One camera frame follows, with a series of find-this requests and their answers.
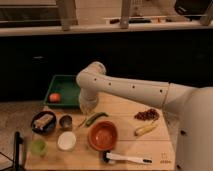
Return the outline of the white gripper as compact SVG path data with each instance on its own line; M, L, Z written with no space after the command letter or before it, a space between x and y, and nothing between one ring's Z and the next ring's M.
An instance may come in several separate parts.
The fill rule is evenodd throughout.
M79 94L79 104L82 113L90 115L98 104L98 93L82 89Z

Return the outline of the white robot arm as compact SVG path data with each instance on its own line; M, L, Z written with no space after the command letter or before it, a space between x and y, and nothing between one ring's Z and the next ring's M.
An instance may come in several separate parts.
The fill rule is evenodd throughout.
M180 116L175 171L213 171L213 87L111 77L93 62L76 76L79 102L92 110L108 93Z

